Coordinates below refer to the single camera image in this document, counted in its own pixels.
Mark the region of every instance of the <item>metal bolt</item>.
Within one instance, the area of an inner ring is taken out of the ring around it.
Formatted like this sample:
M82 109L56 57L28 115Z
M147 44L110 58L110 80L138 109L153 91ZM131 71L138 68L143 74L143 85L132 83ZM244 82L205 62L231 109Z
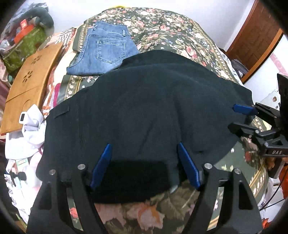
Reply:
M235 168L234 172L235 172L237 175L241 174L241 170L238 169L238 168Z
M55 169L52 169L52 170L49 171L49 174L50 174L50 175L54 175L55 173L56 173L56 170L55 170Z
M212 168L212 164L211 164L211 163L205 163L205 164L204 164L204 167L205 167L206 169L211 169L211 168Z
M174 185L170 188L169 193L174 193L176 191L176 189L178 188L178 185Z
M85 168L85 164L79 164L77 168L79 170L83 170Z

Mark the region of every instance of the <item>wooden board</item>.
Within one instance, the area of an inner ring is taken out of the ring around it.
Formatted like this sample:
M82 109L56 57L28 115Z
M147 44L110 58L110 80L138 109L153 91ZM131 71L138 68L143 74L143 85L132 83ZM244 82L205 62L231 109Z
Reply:
M10 88L0 128L1 134L20 130L23 127L19 124L20 114L33 104L41 109L50 71L62 47L63 43L54 44L26 59Z
M256 0L232 45L229 59L238 59L250 70L275 38L280 26L263 4Z
M267 50L262 54L262 56L259 58L259 60L254 64L254 66L241 78L241 82L245 84L252 75L254 75L255 72L258 71L258 69L263 65L263 63L269 58L269 56L272 54L273 50L278 45L279 41L281 40L283 36L283 31L279 29L276 36L274 37L273 41L267 48Z

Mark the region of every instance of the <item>jeans back pocket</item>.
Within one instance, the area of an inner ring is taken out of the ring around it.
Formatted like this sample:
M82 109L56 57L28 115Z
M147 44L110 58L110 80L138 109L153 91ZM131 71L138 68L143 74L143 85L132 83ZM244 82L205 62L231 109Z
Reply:
M125 43L117 39L97 40L97 59L114 63L125 56Z

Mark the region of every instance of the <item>cutout hole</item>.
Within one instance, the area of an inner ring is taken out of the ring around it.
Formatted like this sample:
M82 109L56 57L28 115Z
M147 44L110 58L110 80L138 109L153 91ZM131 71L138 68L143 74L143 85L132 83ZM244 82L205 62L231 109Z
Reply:
M282 146L283 143L281 142L281 140L278 140L277 142L274 142L273 145L276 145L276 146Z
M220 187L218 188L218 192L217 192L217 198L216 198L216 201L215 201L215 204L214 204L214 208L213 208L213 214L211 216L211 220L212 221L212 217L215 217L216 215L219 214L221 208L222 208L222 200L223 200L223 194L224 194L224 187L222 187L221 183L219 184ZM211 230L211 229L214 229L213 227L208 227L207 231Z
M51 185L47 184L45 188L45 192L41 198L39 203L40 210L51 210L52 208L52 199L51 199Z
M252 210L252 204L242 183L239 184L239 209Z
M77 210L76 210L75 203L74 203L72 188L69 188L69 187L66 188L66 194L67 194L69 212L70 212L73 226L74 228L82 230L81 223L76 221L78 219L78 214L77 214Z

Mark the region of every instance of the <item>floral bedspread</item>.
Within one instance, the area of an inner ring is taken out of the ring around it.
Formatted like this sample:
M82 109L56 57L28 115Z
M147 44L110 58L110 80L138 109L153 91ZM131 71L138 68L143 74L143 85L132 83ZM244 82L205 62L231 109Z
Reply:
M219 77L240 83L231 73L214 42L195 21L175 12L151 8L111 8L87 19L82 26L77 28L72 39L73 44L60 61L58 70L66 69L77 59L84 44L87 29L98 20L126 25L140 52L171 51L203 65ZM98 76L80 77L64 74L63 79L58 79L61 86L57 103L91 86L97 78ZM258 118L253 120L252 125L266 130L263 121ZM268 176L264 160L257 155L257 150L249 139L239 140L215 166L228 171L236 167L240 168L256 201L260 201L268 182ZM95 207L109 233L177 234L182 232L187 223L198 195L199 193L189 182L185 181L181 186L171 188L142 203L95 204ZM219 188L209 229L217 225L222 199L223 188ZM74 201L68 199L68 202L74 226L82 229Z

